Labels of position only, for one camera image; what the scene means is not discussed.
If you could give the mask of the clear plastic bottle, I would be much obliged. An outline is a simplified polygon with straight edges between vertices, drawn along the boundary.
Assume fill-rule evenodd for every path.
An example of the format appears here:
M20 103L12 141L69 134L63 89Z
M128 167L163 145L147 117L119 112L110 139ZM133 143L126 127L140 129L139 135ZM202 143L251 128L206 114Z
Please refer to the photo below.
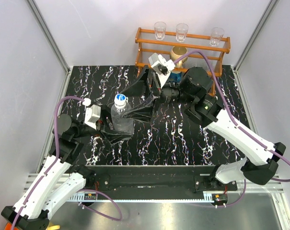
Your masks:
M111 107L111 118L114 129L123 132L134 133L134 121L129 118L124 118L122 115L124 112L131 109L131 105L128 103L128 99L123 106L113 104Z

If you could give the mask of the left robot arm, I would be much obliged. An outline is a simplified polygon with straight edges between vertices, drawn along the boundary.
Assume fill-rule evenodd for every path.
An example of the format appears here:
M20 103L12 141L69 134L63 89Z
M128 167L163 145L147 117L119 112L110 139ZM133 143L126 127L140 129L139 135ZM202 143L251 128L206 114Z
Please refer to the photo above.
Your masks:
M68 114L61 114L55 117L54 122L55 139L43 168L24 195L1 212L12 230L45 230L52 216L74 194L90 194L78 201L82 208L86 208L86 203L100 194L95 171L85 165L73 169L69 178L55 188L83 148L78 138L101 136L110 144L116 144L133 136L133 132L114 127L108 106L87 107L84 121L79 122Z

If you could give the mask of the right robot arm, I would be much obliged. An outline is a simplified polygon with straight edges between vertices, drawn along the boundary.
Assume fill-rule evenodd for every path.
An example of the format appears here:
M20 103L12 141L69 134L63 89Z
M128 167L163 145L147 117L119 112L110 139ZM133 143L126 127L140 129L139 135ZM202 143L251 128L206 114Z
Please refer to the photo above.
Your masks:
M274 180L285 145L261 138L232 116L225 102L208 93L213 80L203 68L188 69L179 83L167 80L163 84L162 77L163 74L145 66L139 77L122 91L127 97L145 97L144 103L124 114L125 118L149 122L160 104L187 103L185 114L192 122L222 136L245 155L240 161L215 166L209 178L211 188L220 190L241 179L258 185Z

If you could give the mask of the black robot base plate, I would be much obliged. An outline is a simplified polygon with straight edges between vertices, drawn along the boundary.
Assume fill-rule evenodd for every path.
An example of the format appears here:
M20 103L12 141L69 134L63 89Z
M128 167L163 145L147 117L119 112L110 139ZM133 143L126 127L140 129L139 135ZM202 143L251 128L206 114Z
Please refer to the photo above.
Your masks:
M84 166L68 173L84 173L85 187L98 189L113 200L203 200L206 192L237 191L237 183L209 182L213 166Z

